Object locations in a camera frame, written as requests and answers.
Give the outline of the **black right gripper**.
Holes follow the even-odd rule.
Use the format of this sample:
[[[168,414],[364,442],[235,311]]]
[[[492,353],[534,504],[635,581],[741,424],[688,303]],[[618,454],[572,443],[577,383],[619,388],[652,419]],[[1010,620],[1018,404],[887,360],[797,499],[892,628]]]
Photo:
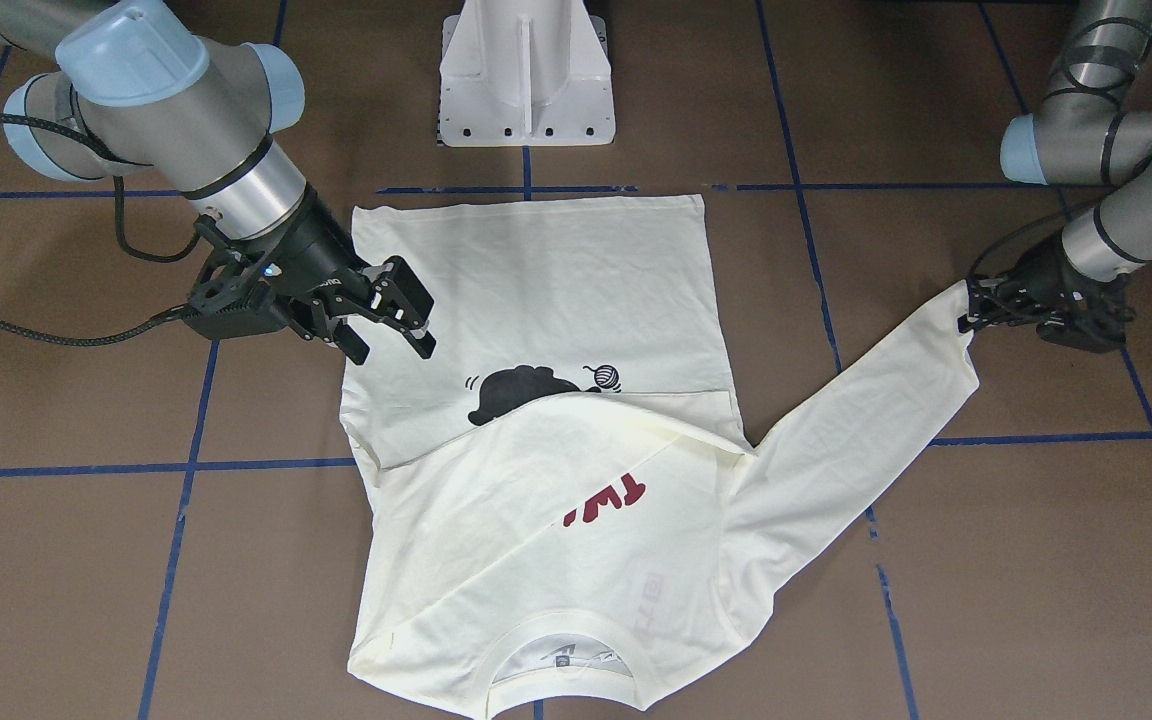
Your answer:
[[[321,340],[362,366],[370,347],[347,318],[364,314],[397,331],[420,359],[433,356],[429,316],[435,300],[429,288],[402,256],[380,265],[362,260],[314,187],[305,188],[297,209],[278,225],[270,268],[274,266],[280,273],[264,281],[291,316],[287,329],[302,340]]]

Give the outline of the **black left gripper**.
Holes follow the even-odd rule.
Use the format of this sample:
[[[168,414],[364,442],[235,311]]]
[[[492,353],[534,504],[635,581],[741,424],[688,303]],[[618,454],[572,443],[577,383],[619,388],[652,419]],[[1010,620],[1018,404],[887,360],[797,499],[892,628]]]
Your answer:
[[[1049,236],[1020,256],[1001,276],[969,275],[967,287],[977,301],[995,300],[1020,314],[1078,314],[1085,278],[1071,264],[1060,236]],[[957,319],[961,334],[996,325],[1011,325],[1011,313],[1001,306],[969,310]]]

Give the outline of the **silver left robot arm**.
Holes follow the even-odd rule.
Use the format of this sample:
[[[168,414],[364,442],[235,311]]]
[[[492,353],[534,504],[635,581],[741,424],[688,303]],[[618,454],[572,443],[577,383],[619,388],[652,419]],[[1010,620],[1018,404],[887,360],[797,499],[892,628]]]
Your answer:
[[[1010,181],[1106,184],[1011,270],[969,270],[960,332],[1033,325],[1055,344],[1106,354],[1126,344],[1129,276],[1152,263],[1152,1],[1083,1],[1032,114],[1000,149]]]

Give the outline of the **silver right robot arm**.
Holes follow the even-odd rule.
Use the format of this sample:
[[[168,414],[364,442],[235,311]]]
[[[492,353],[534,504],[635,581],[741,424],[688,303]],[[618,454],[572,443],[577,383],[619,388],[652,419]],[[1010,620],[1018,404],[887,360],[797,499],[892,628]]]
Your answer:
[[[69,347],[118,344],[168,323],[207,340],[289,329],[362,364],[353,316],[387,325],[420,357],[434,353],[434,301],[403,258],[372,265],[275,141],[305,109],[285,51],[225,45],[189,31],[162,1],[0,1],[0,45],[58,70],[18,88],[0,113],[28,167],[58,181],[114,184],[120,249],[172,264],[210,253],[182,305],[104,338],[0,329]],[[126,237],[128,174],[156,169],[196,210],[184,249],[154,253]]]

